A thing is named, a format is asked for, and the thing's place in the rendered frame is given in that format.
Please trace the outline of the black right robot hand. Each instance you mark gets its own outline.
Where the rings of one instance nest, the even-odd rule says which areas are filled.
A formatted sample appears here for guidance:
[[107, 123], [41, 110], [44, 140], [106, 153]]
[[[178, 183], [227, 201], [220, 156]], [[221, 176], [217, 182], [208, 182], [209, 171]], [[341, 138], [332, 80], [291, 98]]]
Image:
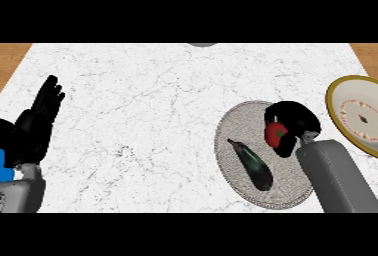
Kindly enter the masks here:
[[314, 113], [296, 101], [280, 101], [265, 108], [264, 123], [270, 124], [274, 121], [283, 125], [288, 132], [280, 137], [279, 145], [273, 151], [279, 157], [288, 158], [296, 139], [302, 137], [304, 133], [320, 134], [320, 122]]

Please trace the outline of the grey oval placemat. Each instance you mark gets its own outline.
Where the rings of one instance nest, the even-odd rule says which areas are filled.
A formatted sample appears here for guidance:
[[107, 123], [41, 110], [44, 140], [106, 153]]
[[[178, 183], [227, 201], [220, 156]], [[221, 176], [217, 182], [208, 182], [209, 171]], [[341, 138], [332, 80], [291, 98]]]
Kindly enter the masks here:
[[257, 206], [283, 210], [313, 192], [295, 155], [280, 158], [264, 141], [264, 112], [271, 105], [246, 101], [224, 114], [215, 129], [218, 168], [234, 192]]

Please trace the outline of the dark green eggplant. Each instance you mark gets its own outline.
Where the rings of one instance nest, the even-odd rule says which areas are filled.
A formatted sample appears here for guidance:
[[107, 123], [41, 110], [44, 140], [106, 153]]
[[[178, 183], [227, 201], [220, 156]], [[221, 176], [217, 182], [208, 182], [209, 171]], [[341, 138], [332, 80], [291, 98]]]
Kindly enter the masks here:
[[231, 139], [227, 142], [233, 147], [255, 188], [260, 191], [268, 191], [273, 186], [273, 175], [268, 166], [242, 142], [233, 141]]

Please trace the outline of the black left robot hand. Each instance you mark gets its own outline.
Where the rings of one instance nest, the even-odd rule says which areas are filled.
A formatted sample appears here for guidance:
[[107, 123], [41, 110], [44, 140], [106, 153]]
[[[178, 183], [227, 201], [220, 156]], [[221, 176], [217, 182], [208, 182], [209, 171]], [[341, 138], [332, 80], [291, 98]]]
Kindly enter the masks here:
[[0, 149], [4, 152], [3, 167], [38, 164], [50, 143], [54, 119], [65, 98], [57, 77], [50, 75], [38, 90], [34, 103], [25, 109], [16, 122], [0, 118]]

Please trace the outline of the white bowl with yellow rim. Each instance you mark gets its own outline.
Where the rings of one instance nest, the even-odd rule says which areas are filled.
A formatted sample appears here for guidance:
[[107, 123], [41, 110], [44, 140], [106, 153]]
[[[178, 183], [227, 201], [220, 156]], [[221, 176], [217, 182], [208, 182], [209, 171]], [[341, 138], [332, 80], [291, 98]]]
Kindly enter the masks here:
[[361, 75], [339, 77], [326, 89], [324, 104], [341, 134], [378, 158], [378, 79]]

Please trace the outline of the red tomato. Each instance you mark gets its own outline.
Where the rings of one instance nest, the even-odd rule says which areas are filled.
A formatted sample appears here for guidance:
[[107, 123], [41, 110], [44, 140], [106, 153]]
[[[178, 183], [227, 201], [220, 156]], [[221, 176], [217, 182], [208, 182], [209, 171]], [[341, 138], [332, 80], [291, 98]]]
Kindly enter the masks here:
[[264, 140], [271, 148], [276, 148], [280, 144], [282, 136], [288, 133], [288, 130], [282, 123], [271, 122], [264, 129]]

